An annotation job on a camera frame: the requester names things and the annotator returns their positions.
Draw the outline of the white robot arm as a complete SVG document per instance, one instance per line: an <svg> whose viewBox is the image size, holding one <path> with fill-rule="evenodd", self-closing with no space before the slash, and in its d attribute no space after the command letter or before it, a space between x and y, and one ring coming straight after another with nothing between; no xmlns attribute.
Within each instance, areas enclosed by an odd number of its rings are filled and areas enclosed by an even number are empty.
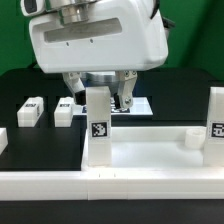
<svg viewBox="0 0 224 224"><path fill-rule="evenodd" d="M160 0L20 0L20 7L37 64L61 73L77 104L85 96L81 74L113 72L116 107L131 107L137 73L164 64L175 27Z"/></svg>

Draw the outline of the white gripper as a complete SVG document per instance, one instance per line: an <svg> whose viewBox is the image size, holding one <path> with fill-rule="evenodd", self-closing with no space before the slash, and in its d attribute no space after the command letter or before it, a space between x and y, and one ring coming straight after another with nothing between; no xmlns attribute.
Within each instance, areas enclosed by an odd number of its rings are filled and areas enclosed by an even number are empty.
<svg viewBox="0 0 224 224"><path fill-rule="evenodd" d="M136 71L168 56L160 0L28 0L29 32L38 65L63 73L76 104L86 103L78 72L116 71L115 107L133 105Z"/></svg>

